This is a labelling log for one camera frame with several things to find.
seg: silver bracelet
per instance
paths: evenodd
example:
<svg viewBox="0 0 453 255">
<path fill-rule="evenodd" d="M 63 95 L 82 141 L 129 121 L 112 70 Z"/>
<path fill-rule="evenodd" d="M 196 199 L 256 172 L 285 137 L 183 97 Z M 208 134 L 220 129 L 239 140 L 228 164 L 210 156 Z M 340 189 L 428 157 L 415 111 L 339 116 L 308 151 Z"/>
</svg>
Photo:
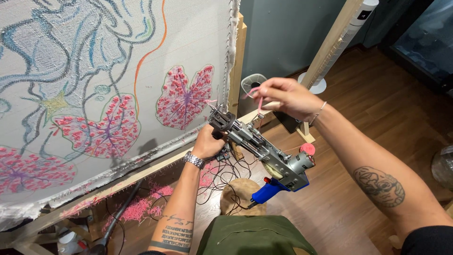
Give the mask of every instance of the silver bracelet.
<svg viewBox="0 0 453 255">
<path fill-rule="evenodd" d="M 309 125 L 311 126 L 311 124 L 313 123 L 313 121 L 316 119 L 316 117 L 321 113 L 321 111 L 324 109 L 324 106 L 326 106 L 327 104 L 327 101 L 324 101 L 323 105 L 321 106 L 321 108 L 319 109 L 318 113 L 314 116 L 313 120 L 309 123 Z"/>
</svg>

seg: blue handle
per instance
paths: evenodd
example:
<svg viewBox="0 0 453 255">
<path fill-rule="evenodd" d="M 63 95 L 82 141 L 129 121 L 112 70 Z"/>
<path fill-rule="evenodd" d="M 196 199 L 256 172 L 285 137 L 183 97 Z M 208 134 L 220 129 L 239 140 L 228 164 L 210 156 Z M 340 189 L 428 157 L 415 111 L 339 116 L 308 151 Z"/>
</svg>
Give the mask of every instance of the blue handle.
<svg viewBox="0 0 453 255">
<path fill-rule="evenodd" d="M 252 194 L 252 199 L 259 204 L 264 204 L 280 191 L 289 191 L 289 189 L 280 184 L 277 179 L 271 178 L 270 183 L 266 183 L 260 190 Z"/>
</svg>

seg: silver watch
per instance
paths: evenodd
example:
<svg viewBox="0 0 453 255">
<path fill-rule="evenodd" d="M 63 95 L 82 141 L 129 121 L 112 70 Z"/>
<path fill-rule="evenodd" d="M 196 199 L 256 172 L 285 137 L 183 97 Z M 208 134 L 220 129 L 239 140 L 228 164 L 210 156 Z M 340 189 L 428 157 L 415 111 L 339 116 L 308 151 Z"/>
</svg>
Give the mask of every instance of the silver watch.
<svg viewBox="0 0 453 255">
<path fill-rule="evenodd" d="M 197 166 L 198 168 L 203 169 L 204 166 L 206 165 L 206 162 L 201 158 L 198 158 L 190 153 L 191 151 L 188 151 L 186 155 L 184 155 L 183 162 L 190 162 Z"/>
</svg>

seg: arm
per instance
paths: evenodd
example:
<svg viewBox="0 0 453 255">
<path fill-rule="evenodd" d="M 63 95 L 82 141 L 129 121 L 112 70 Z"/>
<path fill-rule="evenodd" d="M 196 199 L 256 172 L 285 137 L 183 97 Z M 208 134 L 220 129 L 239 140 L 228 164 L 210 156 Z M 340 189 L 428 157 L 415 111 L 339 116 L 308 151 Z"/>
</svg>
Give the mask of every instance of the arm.
<svg viewBox="0 0 453 255">
<path fill-rule="evenodd" d="M 293 79 L 273 78 L 261 85 L 255 98 L 280 101 L 263 107 L 311 121 L 323 101 Z M 395 225 L 402 240 L 424 226 L 453 226 L 423 180 L 390 152 L 365 136 L 332 106 L 326 105 L 314 121 L 363 192 Z"/>
<path fill-rule="evenodd" d="M 225 145 L 226 136 L 224 139 L 215 140 L 211 135 L 212 130 L 211 126 L 206 125 L 198 133 L 192 155 L 201 159 L 211 158 Z M 189 253 L 199 180 L 200 169 L 186 162 L 178 184 L 157 222 L 148 250 L 164 252 L 167 255 Z"/>
</svg>

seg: person's hand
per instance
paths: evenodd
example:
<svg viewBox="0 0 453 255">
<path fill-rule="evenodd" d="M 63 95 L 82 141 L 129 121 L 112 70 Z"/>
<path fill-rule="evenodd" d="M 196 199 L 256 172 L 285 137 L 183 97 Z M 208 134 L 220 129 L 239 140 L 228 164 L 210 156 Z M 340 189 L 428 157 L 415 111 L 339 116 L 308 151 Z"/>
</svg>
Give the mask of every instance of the person's hand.
<svg viewBox="0 0 453 255">
<path fill-rule="evenodd" d="M 192 155 L 201 159 L 208 159 L 223 148 L 227 142 L 227 135 L 223 134 L 222 139 L 216 140 L 211 134 L 213 130 L 214 128 L 207 124 L 198 132 L 195 146 L 193 146 L 193 151 L 191 152 Z"/>
<path fill-rule="evenodd" d="M 310 122 L 324 101 L 313 95 L 303 85 L 291 78 L 271 78 L 263 82 L 253 95 L 255 100 L 280 101 L 280 104 L 265 105 L 263 110 L 284 112 L 300 121 Z"/>
</svg>

